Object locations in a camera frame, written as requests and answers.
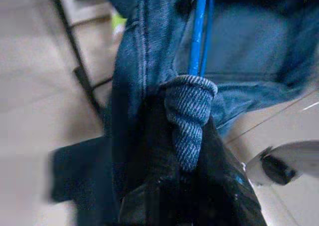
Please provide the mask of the white glass door cabinet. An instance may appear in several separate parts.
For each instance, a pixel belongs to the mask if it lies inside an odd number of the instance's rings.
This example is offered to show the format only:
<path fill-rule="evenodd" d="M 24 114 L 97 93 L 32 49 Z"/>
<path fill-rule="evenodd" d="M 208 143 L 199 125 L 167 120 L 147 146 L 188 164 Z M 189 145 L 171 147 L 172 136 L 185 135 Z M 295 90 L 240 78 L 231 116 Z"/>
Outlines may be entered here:
<path fill-rule="evenodd" d="M 70 26 L 107 17 L 111 5 L 107 0 L 60 0 Z"/>

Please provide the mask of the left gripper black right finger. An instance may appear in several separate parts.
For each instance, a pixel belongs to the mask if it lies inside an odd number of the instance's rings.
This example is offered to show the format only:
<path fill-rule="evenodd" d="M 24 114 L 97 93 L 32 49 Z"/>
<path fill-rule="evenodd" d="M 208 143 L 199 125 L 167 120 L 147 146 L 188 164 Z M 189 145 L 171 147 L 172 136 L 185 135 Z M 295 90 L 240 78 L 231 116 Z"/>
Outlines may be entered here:
<path fill-rule="evenodd" d="M 195 175 L 200 226 L 267 226 L 242 165 L 212 119 L 203 126 Z"/>

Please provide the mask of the white monster print T-shirt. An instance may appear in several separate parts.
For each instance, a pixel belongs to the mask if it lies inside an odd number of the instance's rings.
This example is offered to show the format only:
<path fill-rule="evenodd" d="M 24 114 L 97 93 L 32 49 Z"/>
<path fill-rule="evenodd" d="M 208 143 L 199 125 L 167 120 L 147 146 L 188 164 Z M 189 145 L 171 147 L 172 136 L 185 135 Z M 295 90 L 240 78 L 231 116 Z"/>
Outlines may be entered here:
<path fill-rule="evenodd" d="M 118 37 L 125 30 L 126 18 L 123 18 L 117 11 L 111 12 L 111 25 L 113 37 Z"/>

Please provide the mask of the chrome clothes rack black legs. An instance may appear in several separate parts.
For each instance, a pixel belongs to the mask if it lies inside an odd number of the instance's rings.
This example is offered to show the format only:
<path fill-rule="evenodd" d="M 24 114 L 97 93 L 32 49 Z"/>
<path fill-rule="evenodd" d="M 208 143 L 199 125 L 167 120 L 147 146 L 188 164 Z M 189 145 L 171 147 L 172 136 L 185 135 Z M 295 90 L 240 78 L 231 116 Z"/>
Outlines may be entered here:
<path fill-rule="evenodd" d="M 69 23 L 69 20 L 67 19 L 66 11 L 64 9 L 62 0 L 52 0 L 52 1 L 53 1 L 54 9 L 58 13 L 58 17 L 63 25 L 66 37 L 68 39 L 73 55 L 75 56 L 75 59 L 77 62 L 77 66 L 72 70 L 72 73 L 76 77 L 81 88 L 83 89 L 87 100 L 92 105 L 99 120 L 102 123 L 105 123 L 105 107 L 98 102 L 95 96 L 95 90 L 101 86 L 111 83 L 113 78 L 109 77 L 109 78 L 103 79 L 102 81 L 97 82 L 94 85 L 92 84 L 92 82 L 89 79 L 89 75 L 87 74 L 85 63 L 82 59 L 80 46 L 77 42 L 75 34 L 73 33 L 73 26 L 71 26 L 71 24 Z"/>

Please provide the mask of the blue plastic hanger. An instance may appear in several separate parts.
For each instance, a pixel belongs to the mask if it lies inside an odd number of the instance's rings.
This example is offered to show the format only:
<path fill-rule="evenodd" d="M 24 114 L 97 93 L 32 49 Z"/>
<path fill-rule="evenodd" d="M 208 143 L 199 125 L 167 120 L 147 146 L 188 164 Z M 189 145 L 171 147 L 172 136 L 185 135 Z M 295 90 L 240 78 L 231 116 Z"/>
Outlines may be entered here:
<path fill-rule="evenodd" d="M 196 0 L 188 74 L 203 77 L 212 34 L 215 0 Z"/>

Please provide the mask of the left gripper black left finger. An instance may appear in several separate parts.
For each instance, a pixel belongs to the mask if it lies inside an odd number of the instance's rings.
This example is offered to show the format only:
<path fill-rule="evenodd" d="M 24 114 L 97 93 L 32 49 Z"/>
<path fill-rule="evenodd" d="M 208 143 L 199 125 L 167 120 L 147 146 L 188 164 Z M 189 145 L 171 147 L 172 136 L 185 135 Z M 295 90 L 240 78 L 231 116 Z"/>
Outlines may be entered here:
<path fill-rule="evenodd" d="M 176 226 L 179 163 L 163 95 L 145 99 L 133 145 L 128 150 L 122 226 Z"/>

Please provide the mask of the blue denim shorts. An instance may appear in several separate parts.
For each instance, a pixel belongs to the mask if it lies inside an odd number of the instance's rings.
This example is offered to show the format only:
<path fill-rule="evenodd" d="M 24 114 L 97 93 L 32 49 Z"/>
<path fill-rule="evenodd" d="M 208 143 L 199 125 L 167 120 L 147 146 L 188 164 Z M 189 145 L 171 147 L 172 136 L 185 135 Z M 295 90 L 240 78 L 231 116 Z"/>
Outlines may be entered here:
<path fill-rule="evenodd" d="M 51 156 L 54 202 L 75 226 L 122 226 L 128 150 L 149 96 L 164 96 L 179 163 L 176 226 L 200 226 L 196 167 L 209 119 L 221 139 L 245 113 L 306 89 L 319 46 L 319 0 L 215 0 L 203 77 L 189 75 L 196 0 L 109 0 L 127 19 L 104 135 Z"/>

